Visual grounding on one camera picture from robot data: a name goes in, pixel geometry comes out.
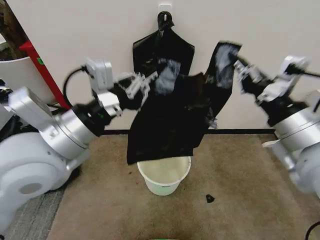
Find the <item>gray carpet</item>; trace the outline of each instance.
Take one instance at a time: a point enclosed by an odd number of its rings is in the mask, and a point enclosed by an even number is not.
[[[82,176],[66,193],[61,188],[22,206],[5,239],[303,239],[318,220],[319,200],[298,192],[271,151],[261,147],[272,139],[205,136],[181,187],[159,198],[147,190],[137,166],[126,165],[126,136],[97,138]],[[207,204],[207,193],[214,203]],[[315,229],[310,240],[319,236]]]
[[[31,199],[16,213],[5,240],[46,240],[65,187]]]

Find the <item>white cylinder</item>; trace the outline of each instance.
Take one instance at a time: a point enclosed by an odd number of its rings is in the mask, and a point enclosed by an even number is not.
[[[179,156],[139,161],[137,166],[148,189],[158,196],[167,196],[177,189],[189,173],[191,157]]]

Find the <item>black baseboard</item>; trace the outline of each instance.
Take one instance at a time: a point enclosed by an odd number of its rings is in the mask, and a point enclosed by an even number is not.
[[[127,135],[130,130],[105,130],[103,135]],[[208,129],[206,134],[273,134],[274,129]]]

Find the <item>white wall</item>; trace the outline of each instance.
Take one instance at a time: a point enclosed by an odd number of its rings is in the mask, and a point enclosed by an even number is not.
[[[132,43],[157,29],[158,0],[8,0],[58,86],[86,57],[111,61],[113,74],[133,70]],[[274,76],[285,56],[308,56],[320,71],[319,0],[172,0],[174,30],[195,45],[191,74],[205,71],[219,40],[242,43],[240,53]],[[302,78],[295,99],[320,88]],[[86,103],[85,76],[72,79],[68,95]],[[127,129],[134,113],[110,128]],[[220,129],[267,128],[266,116],[237,83],[218,115]]]

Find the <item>green object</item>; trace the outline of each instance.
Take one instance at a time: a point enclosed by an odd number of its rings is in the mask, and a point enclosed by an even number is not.
[[[37,57],[36,59],[38,60],[38,63],[40,65],[45,65],[44,62],[42,61],[41,57]]]

